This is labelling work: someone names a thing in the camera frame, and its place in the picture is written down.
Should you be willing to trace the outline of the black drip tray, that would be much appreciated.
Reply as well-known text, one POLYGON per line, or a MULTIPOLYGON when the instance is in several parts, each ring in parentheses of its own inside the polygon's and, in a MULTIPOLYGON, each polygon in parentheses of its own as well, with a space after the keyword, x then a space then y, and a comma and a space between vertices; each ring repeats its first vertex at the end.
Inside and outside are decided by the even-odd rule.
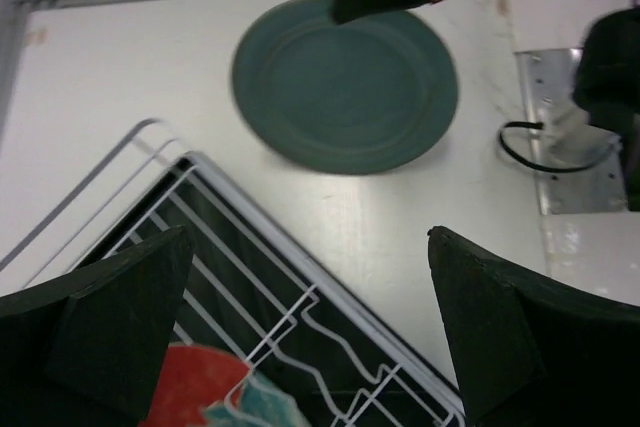
POLYGON ((169 228, 194 254, 172 337, 230 353, 294 397, 307 426, 462 426, 458 390, 304 248, 191 156, 83 257, 169 228))

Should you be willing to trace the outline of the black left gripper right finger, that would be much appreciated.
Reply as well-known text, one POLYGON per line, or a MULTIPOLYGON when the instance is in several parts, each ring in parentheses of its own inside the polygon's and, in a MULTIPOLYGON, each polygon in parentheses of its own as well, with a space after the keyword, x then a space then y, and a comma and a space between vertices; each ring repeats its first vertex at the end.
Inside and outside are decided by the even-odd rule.
POLYGON ((639 309, 438 226, 428 262, 470 426, 636 426, 639 309))

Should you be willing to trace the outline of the red and teal plate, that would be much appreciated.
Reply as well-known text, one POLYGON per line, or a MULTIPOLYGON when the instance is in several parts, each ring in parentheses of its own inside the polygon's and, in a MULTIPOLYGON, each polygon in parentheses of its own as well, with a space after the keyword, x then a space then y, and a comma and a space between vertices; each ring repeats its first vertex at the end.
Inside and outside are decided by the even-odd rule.
POLYGON ((291 395, 238 357, 200 345, 169 345, 141 426, 307 426, 291 395))

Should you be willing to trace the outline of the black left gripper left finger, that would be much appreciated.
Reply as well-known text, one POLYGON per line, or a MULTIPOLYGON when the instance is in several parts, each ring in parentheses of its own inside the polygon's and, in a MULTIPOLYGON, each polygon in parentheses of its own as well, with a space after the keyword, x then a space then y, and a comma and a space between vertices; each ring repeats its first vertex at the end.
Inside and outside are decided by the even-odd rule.
POLYGON ((145 419, 192 258, 187 229, 171 228, 2 297, 2 425, 145 419))

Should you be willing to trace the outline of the plain teal plate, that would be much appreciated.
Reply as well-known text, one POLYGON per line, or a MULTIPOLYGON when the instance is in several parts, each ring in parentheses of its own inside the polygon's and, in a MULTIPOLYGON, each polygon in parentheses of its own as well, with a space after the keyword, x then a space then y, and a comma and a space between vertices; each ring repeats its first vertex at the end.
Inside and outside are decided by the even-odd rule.
POLYGON ((345 24, 332 0, 292 0, 239 41, 231 87, 238 111, 272 151, 329 174, 370 175, 428 152, 459 101, 454 60, 407 11, 345 24))

